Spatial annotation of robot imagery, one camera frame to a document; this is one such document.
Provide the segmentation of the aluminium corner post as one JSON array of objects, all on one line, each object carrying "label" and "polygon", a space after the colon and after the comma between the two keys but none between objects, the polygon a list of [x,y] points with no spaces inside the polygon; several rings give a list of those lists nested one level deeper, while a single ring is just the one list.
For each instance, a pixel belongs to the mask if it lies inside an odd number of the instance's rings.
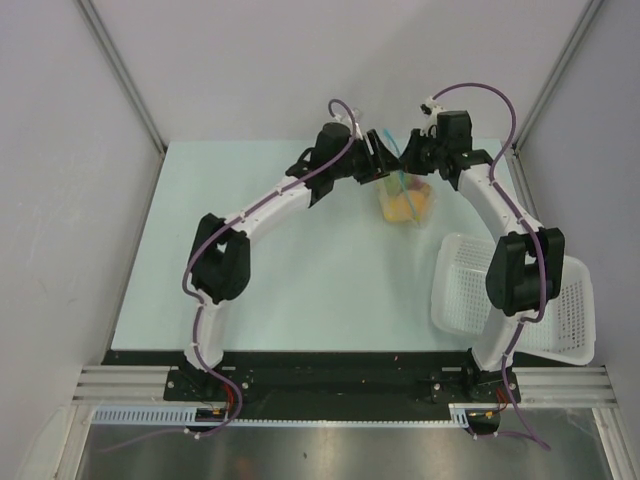
[{"label": "aluminium corner post", "polygon": [[589,0],[581,11],[533,106],[514,136],[512,148],[515,151],[520,150],[526,143],[605,4],[605,0]]},{"label": "aluminium corner post", "polygon": [[103,55],[135,117],[146,132],[154,149],[163,158],[168,150],[167,144],[162,139],[156,122],[95,3],[90,0],[74,0],[73,4]]}]

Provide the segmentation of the yellow fake banana bunch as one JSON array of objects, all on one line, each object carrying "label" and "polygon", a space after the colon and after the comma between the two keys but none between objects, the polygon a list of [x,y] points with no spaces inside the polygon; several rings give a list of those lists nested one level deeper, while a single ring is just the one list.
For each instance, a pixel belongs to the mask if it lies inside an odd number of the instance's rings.
[{"label": "yellow fake banana bunch", "polygon": [[424,215],[417,215],[411,203],[410,193],[407,195],[398,195],[386,197],[381,200],[381,208],[386,221],[391,223],[416,222],[424,221],[430,210]]}]

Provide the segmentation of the clear zip top bag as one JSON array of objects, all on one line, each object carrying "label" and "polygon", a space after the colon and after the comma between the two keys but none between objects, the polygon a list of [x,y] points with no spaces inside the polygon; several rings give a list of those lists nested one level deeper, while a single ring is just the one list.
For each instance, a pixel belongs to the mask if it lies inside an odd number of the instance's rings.
[{"label": "clear zip top bag", "polygon": [[420,176],[395,171],[376,182],[376,193],[385,221],[424,227],[435,204],[432,186]]}]

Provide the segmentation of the green fake apple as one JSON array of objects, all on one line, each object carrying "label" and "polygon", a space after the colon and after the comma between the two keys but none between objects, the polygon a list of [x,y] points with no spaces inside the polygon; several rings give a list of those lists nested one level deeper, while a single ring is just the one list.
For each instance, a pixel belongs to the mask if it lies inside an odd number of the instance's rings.
[{"label": "green fake apple", "polygon": [[384,186],[389,196],[403,195],[406,191],[404,182],[398,177],[389,177],[384,181]]}]

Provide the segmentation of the aluminium frame rail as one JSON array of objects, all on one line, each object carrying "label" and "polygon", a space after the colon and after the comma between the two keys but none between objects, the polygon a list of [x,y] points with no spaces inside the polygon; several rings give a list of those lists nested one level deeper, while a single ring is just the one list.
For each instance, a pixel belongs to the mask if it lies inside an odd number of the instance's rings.
[{"label": "aluminium frame rail", "polygon": [[[169,366],[86,366],[72,402],[78,405],[160,405],[170,389]],[[523,367],[514,373],[525,408],[600,408],[616,404],[603,367]]]}]

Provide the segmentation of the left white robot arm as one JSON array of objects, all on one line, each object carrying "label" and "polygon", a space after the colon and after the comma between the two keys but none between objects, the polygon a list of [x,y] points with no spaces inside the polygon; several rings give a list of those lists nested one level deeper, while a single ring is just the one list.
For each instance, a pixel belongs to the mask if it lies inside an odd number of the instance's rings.
[{"label": "left white robot arm", "polygon": [[317,204],[337,181],[366,184],[402,168],[399,150],[387,147],[376,130],[360,134],[330,122],[262,198],[234,214],[201,218],[181,280],[183,292],[197,302],[185,349],[194,367],[185,383],[191,393],[207,400],[220,390],[214,368],[224,356],[224,310],[248,286],[253,247],[290,216]]}]

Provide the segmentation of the orange fake fruit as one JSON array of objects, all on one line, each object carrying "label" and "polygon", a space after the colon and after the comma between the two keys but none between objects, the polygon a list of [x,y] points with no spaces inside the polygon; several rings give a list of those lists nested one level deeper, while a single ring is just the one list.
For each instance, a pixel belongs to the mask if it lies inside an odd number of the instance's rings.
[{"label": "orange fake fruit", "polygon": [[430,185],[424,185],[419,190],[410,190],[409,193],[417,215],[424,215],[433,206],[434,192]]}]

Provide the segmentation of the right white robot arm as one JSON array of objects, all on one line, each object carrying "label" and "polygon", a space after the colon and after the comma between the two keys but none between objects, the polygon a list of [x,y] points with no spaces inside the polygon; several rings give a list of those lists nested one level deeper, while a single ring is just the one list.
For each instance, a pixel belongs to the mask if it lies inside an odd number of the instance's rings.
[{"label": "right white robot arm", "polygon": [[476,150],[466,111],[422,105],[426,125],[412,130],[400,157],[412,174],[438,173],[475,209],[495,250],[485,278],[491,309],[481,335],[453,378],[461,396],[494,400],[509,390],[508,371],[528,323],[544,317],[561,286],[565,238],[533,219],[500,185],[496,160]]}]

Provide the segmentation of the left aluminium corner post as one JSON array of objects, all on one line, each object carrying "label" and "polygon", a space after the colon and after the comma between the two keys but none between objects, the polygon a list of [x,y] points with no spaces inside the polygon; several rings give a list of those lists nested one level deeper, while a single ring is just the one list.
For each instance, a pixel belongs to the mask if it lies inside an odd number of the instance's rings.
[{"label": "left aluminium corner post", "polygon": [[162,139],[156,122],[95,3],[90,0],[74,0],[73,4],[103,55],[135,117],[146,132],[154,149],[163,158],[168,150],[167,144]]}]

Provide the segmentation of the right aluminium corner post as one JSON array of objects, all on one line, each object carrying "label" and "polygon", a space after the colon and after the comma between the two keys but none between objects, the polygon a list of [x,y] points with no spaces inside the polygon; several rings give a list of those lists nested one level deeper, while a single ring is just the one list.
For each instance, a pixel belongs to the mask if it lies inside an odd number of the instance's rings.
[{"label": "right aluminium corner post", "polygon": [[512,148],[515,151],[520,150],[526,143],[605,4],[605,0],[589,0],[581,11],[533,106],[514,136]]}]

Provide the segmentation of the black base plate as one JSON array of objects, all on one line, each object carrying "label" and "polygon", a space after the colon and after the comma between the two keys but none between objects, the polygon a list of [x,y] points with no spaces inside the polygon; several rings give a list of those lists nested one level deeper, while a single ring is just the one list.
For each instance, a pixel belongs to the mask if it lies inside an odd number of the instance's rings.
[{"label": "black base plate", "polygon": [[[164,397],[169,400],[237,398],[231,387],[189,363],[178,351],[109,350],[104,366],[166,366]],[[243,401],[271,392],[312,394],[412,394],[433,403],[510,403],[521,400],[511,370],[482,372],[468,351],[285,352],[228,351],[214,371],[234,383]]]}]

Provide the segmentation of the white perforated plastic basket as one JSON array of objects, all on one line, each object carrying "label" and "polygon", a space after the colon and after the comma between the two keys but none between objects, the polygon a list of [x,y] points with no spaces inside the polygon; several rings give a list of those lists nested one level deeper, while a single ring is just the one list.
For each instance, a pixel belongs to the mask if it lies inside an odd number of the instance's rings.
[{"label": "white perforated plastic basket", "polygon": [[546,296],[540,301],[540,268],[528,235],[495,242],[460,233],[442,241],[431,294],[431,319],[448,333],[480,338],[494,315],[532,321],[516,345],[518,352],[572,365],[595,355],[593,284],[580,260],[560,257],[559,240],[544,256]]}]

